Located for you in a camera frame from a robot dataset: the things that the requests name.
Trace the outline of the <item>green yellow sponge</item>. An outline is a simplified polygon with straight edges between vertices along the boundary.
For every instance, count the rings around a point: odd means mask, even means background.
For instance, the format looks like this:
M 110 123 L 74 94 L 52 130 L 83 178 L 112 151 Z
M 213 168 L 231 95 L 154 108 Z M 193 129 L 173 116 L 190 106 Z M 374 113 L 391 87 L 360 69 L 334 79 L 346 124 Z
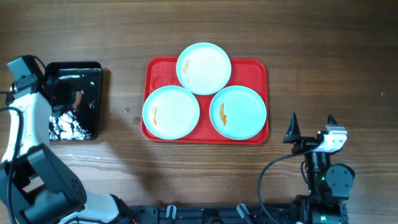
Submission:
M 76 109 L 78 105 L 81 103 L 81 98 L 82 98 L 82 93 L 80 91 L 77 91 L 75 95 L 75 101 L 72 104 L 73 109 Z

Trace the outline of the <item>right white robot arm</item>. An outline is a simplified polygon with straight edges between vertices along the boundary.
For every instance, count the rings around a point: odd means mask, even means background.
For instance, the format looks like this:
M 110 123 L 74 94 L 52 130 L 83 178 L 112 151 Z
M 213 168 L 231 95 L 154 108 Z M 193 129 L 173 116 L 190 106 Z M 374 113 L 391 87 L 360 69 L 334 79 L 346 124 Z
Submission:
M 283 139 L 293 144 L 292 155 L 304 156 L 302 174 L 307 180 L 308 195 L 298 195 L 290 206 L 291 223 L 348 223 L 349 199 L 355 172 L 345 164 L 332 164 L 330 156 L 341 151 L 348 132 L 332 115 L 328 124 L 315 137 L 303 137 L 296 114 Z

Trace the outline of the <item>light blue plate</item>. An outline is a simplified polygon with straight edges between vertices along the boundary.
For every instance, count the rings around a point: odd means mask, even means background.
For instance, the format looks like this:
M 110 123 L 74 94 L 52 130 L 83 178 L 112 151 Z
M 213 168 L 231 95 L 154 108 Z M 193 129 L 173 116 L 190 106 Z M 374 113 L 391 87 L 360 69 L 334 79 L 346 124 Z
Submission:
M 232 64 L 221 47 L 199 42 L 182 51 L 175 71 L 180 84 L 193 94 L 212 95 L 229 82 Z
M 190 134 L 198 124 L 200 106 L 187 89 L 167 85 L 153 91 L 142 107 L 142 120 L 148 131 L 164 140 Z
M 232 140 L 246 140 L 263 129 L 267 121 L 264 100 L 254 90 L 240 85 L 219 91 L 209 105 L 213 127 Z

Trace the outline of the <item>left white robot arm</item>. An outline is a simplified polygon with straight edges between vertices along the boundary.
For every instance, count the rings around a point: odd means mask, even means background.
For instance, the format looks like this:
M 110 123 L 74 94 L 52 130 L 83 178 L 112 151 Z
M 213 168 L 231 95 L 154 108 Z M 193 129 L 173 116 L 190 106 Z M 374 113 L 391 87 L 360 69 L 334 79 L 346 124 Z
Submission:
M 1 200 L 12 223 L 137 223 L 117 196 L 85 190 L 80 179 L 50 150 L 53 103 L 65 92 L 42 79 L 12 84 L 4 110 L 11 115 L 9 145 L 1 161 Z

